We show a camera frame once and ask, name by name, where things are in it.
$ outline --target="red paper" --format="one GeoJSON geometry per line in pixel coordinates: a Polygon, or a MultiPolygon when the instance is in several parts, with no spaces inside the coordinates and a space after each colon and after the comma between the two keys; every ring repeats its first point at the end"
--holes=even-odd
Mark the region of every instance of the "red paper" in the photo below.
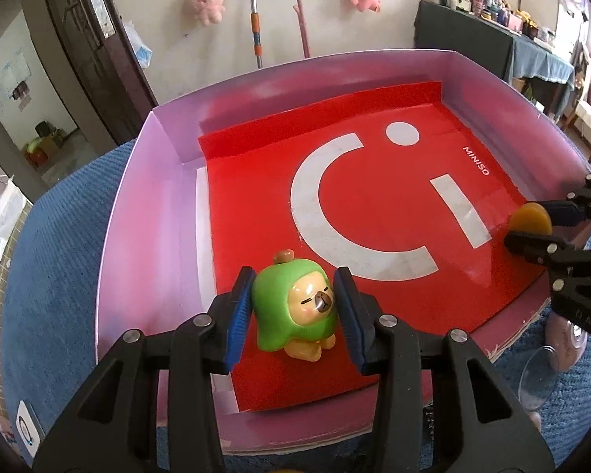
{"type": "MultiPolygon", "coordinates": [[[[326,169],[320,205],[351,242],[381,251],[426,246],[438,271],[409,281],[356,278],[384,311],[413,327],[444,334],[473,331],[520,295],[539,269],[503,246],[507,218],[524,198],[489,151],[439,99],[438,83],[340,96],[229,128],[201,139],[208,159],[212,245],[218,292],[229,291],[243,265],[260,271],[291,248],[317,261],[330,279],[336,266],[300,237],[290,192],[304,159],[330,140],[356,134],[363,147],[326,169]],[[398,145],[391,123],[413,125],[420,138],[398,145]],[[474,206],[492,239],[473,248],[430,180],[449,175],[474,206]]],[[[317,363],[261,352],[252,322],[232,373],[240,410],[312,402],[375,382],[351,364],[338,341],[317,363]]]]}

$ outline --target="white circle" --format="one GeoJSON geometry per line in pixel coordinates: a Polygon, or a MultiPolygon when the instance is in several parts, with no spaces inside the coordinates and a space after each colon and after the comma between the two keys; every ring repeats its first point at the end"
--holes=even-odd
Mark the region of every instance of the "white circle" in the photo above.
{"type": "Polygon", "coordinates": [[[420,138],[418,130],[409,123],[392,123],[385,134],[396,145],[414,145],[420,138]]]}

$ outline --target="white curved shape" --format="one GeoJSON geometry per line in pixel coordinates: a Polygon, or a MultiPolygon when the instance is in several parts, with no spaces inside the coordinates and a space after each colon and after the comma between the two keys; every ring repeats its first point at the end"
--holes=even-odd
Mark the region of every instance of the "white curved shape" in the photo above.
{"type": "Polygon", "coordinates": [[[386,128],[385,134],[396,145],[414,145],[420,140],[420,133],[409,123],[391,123],[386,128]]]}
{"type": "Polygon", "coordinates": [[[320,205],[320,181],[342,154],[364,145],[356,134],[342,135],[309,154],[291,184],[291,213],[308,246],[332,266],[347,266],[354,276],[375,281],[407,281],[433,274],[438,267],[427,247],[386,252],[356,244],[338,233],[320,205]]]}

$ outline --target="white strip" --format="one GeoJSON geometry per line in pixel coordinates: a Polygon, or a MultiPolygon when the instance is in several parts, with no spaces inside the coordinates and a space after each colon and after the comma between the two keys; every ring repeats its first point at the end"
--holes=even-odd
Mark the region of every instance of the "white strip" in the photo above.
{"type": "Polygon", "coordinates": [[[291,185],[295,227],[315,254],[332,266],[349,267],[354,276],[375,281],[406,281],[437,272],[438,267],[424,246],[396,252],[369,249],[342,236],[326,219],[320,206],[320,181],[324,172],[342,154],[363,146],[356,134],[342,135],[304,159],[291,185]]]}
{"type": "Polygon", "coordinates": [[[431,180],[440,197],[453,213],[474,249],[490,241],[490,233],[481,221],[477,211],[464,195],[457,183],[448,174],[431,180]]]}
{"type": "Polygon", "coordinates": [[[195,239],[197,242],[197,278],[203,311],[208,311],[217,296],[215,269],[212,260],[212,234],[210,232],[210,202],[208,199],[208,170],[197,169],[195,192],[195,239]]]}

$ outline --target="green hood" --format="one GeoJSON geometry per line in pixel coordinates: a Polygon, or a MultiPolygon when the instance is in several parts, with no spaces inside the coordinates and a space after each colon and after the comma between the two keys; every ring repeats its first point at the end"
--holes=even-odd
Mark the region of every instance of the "green hood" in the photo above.
{"type": "Polygon", "coordinates": [[[259,349],[273,352],[282,349],[293,338],[319,341],[335,332],[335,304],[326,318],[315,324],[298,325],[291,319],[287,306],[288,291],[298,279],[311,272],[319,272],[328,283],[322,267],[304,259],[268,266],[256,276],[252,285],[252,304],[258,324],[256,340],[259,349]]]}

